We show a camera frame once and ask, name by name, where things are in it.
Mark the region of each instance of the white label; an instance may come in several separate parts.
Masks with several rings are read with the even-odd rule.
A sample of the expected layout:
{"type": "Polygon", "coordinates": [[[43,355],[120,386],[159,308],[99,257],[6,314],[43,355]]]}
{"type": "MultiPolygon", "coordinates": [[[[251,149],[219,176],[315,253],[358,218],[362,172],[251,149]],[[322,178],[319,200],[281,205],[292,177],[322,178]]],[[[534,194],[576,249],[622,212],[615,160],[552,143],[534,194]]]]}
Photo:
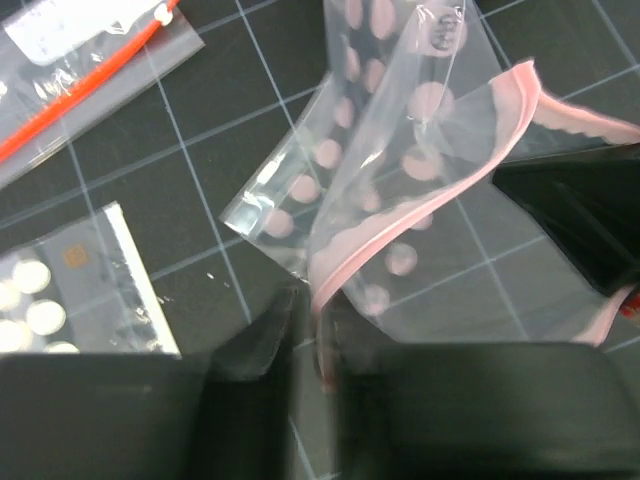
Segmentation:
{"type": "Polygon", "coordinates": [[[101,32],[128,33],[138,18],[160,3],[161,0],[40,0],[2,26],[31,62],[48,65],[101,32]]]}

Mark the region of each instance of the black object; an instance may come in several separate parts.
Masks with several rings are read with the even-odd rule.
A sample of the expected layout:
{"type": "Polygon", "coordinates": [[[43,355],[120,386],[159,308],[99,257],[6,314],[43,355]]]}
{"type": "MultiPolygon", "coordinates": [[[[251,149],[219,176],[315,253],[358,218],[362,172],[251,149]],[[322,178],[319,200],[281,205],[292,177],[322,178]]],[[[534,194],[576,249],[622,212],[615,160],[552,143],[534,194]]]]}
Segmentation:
{"type": "Polygon", "coordinates": [[[343,306],[329,321],[343,480],[640,472],[638,411],[598,350],[399,344],[343,306]]]}
{"type": "Polygon", "coordinates": [[[204,358],[2,358],[0,478],[286,478],[293,327],[307,311],[304,290],[281,289],[204,358]]]}
{"type": "Polygon", "coordinates": [[[640,145],[504,163],[492,182],[598,292],[640,283],[640,145]]]}

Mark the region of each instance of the dark tabletop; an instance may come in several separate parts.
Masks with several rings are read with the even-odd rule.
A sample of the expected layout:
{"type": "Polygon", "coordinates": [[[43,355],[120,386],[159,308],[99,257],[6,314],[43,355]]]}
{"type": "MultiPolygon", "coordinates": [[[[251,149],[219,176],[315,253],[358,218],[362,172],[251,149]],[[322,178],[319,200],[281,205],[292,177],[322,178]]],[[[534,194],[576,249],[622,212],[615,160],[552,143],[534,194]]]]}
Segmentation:
{"type": "MultiPolygon", "coordinates": [[[[505,65],[527,57],[546,88],[640,123],[637,0],[477,0],[505,65]]],[[[326,69],[321,0],[183,0],[203,50],[0,191],[0,250],[116,201],[183,352],[242,328],[287,274],[217,217],[295,122],[326,69]]],[[[640,330],[611,351],[640,401],[640,330]]],[[[326,399],[300,355],[295,478],[329,478],[326,399]]]]}

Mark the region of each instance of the plastic packaging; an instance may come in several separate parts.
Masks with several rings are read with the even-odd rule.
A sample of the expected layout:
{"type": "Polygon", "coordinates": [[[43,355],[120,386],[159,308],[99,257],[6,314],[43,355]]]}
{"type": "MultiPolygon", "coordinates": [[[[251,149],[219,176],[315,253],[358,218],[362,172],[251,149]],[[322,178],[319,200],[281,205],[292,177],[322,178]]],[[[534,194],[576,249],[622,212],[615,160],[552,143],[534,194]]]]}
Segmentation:
{"type": "Polygon", "coordinates": [[[168,13],[175,3],[38,0],[2,22],[0,186],[202,47],[177,9],[168,13]]]}
{"type": "Polygon", "coordinates": [[[0,258],[0,354],[178,354],[120,206],[0,258]]]}
{"type": "Polygon", "coordinates": [[[555,99],[532,60],[502,72],[470,0],[325,14],[332,76],[226,223],[309,281],[316,315],[343,289],[402,341],[602,342],[632,286],[594,288],[491,173],[640,128],[555,99]]]}

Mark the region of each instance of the orange square logo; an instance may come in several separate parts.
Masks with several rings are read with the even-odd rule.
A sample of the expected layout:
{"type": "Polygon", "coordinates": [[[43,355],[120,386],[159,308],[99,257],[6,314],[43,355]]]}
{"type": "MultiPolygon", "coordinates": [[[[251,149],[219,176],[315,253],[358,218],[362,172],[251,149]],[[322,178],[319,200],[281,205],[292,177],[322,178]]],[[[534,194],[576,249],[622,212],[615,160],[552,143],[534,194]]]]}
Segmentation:
{"type": "Polygon", "coordinates": [[[69,268],[80,268],[89,261],[89,254],[84,245],[74,245],[64,252],[64,263],[69,268]]]}

